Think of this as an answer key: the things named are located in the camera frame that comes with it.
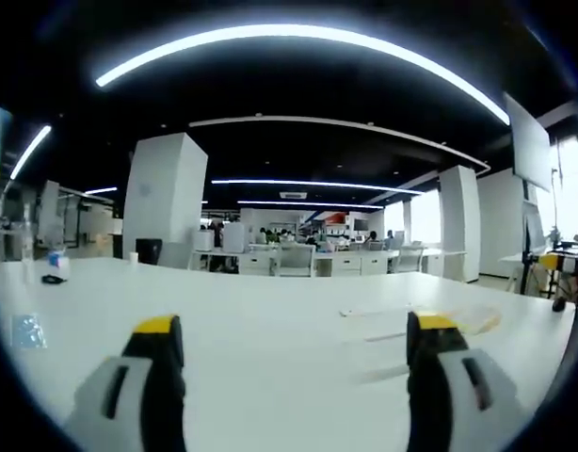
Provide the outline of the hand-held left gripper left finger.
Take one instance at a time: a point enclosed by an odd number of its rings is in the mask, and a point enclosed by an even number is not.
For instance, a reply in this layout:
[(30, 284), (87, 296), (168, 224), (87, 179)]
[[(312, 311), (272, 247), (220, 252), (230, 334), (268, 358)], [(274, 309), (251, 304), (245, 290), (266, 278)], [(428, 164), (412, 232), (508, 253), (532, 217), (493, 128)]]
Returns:
[(185, 451), (184, 366), (180, 317), (141, 322), (77, 388), (66, 433), (82, 451)]

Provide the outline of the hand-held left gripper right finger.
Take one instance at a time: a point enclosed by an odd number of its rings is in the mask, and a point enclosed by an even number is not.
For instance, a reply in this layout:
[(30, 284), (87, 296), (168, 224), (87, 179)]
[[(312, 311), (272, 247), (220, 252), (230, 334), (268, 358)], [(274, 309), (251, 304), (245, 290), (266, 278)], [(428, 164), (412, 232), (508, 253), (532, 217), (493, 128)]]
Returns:
[(517, 387), (451, 319), (410, 312), (408, 451), (504, 451), (526, 423)]

